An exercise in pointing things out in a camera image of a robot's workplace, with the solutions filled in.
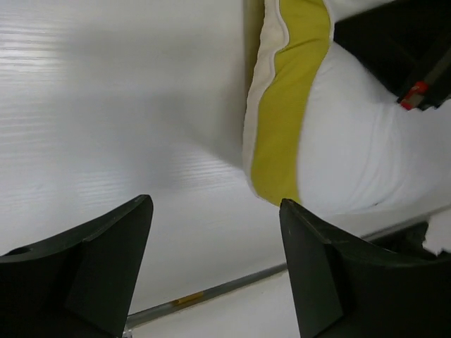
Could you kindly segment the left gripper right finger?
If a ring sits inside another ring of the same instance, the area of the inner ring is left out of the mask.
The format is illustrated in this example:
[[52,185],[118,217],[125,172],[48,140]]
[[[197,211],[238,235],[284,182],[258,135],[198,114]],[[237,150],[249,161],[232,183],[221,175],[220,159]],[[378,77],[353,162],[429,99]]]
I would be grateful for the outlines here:
[[450,253],[424,248],[426,219],[362,239],[289,199],[279,218],[302,337],[450,336]]

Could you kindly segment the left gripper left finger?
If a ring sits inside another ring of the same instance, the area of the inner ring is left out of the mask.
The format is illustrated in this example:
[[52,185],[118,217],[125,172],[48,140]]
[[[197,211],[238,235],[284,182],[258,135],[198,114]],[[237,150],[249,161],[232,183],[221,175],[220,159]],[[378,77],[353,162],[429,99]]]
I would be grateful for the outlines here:
[[140,195],[1,257],[2,337],[121,337],[154,205]]

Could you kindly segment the white pillow yellow trim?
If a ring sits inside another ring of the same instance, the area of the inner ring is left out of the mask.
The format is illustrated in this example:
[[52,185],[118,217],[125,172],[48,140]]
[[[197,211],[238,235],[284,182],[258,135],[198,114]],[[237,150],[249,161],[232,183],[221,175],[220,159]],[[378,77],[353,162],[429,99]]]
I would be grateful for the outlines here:
[[410,205],[450,186],[450,105],[406,111],[334,24],[377,1],[265,1],[247,96],[243,167],[278,205],[321,215]]

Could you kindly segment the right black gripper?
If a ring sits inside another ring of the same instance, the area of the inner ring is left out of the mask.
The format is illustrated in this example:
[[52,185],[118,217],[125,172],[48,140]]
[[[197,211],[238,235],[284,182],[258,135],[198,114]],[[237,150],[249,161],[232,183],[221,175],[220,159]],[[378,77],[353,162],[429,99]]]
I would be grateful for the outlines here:
[[334,41],[404,109],[450,99],[449,1],[392,1],[338,21]]

